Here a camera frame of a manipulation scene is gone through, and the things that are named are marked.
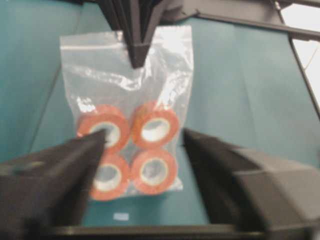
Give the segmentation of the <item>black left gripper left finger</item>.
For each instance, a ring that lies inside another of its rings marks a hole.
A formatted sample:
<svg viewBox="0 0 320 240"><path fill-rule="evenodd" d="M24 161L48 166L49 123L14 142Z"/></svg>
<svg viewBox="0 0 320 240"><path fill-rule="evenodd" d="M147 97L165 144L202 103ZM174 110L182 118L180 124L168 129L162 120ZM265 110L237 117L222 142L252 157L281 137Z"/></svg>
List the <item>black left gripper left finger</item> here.
<svg viewBox="0 0 320 240"><path fill-rule="evenodd" d="M46 228L79 225L105 149L104 130L0 165L0 237L37 238Z"/></svg>

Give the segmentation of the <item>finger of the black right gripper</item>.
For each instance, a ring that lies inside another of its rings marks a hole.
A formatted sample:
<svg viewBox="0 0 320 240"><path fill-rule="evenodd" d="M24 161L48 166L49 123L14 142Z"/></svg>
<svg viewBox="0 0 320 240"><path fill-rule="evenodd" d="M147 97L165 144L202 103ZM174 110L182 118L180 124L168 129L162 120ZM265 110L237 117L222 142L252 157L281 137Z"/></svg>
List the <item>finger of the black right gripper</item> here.
<svg viewBox="0 0 320 240"><path fill-rule="evenodd" d="M140 53L141 23L138 0L100 0L98 2L105 19L113 31L122 31L133 68L144 65Z"/></svg>
<svg viewBox="0 0 320 240"><path fill-rule="evenodd" d="M156 27L167 6L166 0L140 0L140 33L139 67L143 67Z"/></svg>

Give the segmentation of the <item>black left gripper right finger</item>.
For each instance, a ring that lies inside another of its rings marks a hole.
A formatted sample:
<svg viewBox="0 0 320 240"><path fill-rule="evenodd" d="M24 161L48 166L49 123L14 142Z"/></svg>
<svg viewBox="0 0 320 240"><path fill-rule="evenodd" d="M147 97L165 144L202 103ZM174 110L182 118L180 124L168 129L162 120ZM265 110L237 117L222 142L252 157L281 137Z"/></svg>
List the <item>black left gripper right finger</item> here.
<svg viewBox="0 0 320 240"><path fill-rule="evenodd" d="M320 170L191 129L183 146L208 219L266 240L320 237Z"/></svg>

